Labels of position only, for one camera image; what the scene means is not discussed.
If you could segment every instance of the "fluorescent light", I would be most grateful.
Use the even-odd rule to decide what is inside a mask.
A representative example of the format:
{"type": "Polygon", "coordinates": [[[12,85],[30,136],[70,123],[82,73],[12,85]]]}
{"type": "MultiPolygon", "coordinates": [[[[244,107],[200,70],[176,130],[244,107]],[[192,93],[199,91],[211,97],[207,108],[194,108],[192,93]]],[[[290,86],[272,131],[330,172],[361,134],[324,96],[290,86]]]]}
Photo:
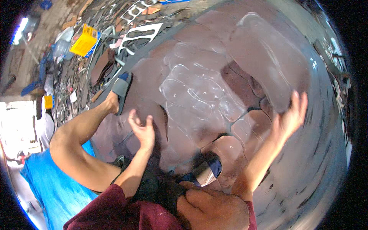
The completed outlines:
{"type": "Polygon", "coordinates": [[[14,45],[18,45],[19,44],[19,40],[22,38],[22,31],[24,30],[25,26],[28,23],[28,18],[23,18],[21,23],[19,24],[19,28],[14,36],[14,45]]]}

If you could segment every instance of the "navy blue slipper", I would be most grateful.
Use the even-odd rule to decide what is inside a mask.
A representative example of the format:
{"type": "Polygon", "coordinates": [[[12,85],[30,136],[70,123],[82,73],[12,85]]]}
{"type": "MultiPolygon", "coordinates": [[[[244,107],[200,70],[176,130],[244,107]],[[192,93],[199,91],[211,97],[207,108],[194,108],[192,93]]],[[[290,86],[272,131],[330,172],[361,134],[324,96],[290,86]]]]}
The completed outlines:
{"type": "Polygon", "coordinates": [[[129,85],[132,80],[132,75],[130,72],[124,72],[120,74],[116,79],[111,91],[117,94],[119,100],[119,111],[115,114],[116,116],[121,115],[125,103],[125,97],[129,90],[129,85]]]}

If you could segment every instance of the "foot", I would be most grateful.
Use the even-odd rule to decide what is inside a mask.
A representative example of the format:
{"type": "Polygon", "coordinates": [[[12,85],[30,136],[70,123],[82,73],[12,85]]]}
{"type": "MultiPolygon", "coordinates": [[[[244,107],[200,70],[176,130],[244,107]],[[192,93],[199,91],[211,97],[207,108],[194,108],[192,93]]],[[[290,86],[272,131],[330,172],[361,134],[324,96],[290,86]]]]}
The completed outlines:
{"type": "Polygon", "coordinates": [[[110,110],[110,113],[117,113],[119,111],[119,100],[117,98],[117,94],[114,93],[113,91],[111,91],[106,99],[105,99],[105,102],[108,104],[109,106],[109,110],[110,110]]]}

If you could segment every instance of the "wooden knife handle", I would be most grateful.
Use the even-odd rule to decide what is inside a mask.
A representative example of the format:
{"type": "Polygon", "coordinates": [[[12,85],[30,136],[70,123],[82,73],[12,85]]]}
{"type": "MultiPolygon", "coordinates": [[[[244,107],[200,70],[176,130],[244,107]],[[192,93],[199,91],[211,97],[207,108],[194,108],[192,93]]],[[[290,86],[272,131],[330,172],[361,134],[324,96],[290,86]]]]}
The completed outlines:
{"type": "Polygon", "coordinates": [[[95,102],[97,98],[102,94],[102,89],[98,91],[91,99],[92,102],[95,102]]]}

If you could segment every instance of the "yellow label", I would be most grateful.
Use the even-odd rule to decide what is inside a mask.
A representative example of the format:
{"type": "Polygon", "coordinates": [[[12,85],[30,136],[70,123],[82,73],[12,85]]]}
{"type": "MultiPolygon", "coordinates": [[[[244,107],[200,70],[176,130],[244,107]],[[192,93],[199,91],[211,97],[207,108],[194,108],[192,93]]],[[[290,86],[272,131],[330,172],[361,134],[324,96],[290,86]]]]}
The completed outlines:
{"type": "Polygon", "coordinates": [[[52,96],[45,96],[45,109],[52,109],[52,96]]]}

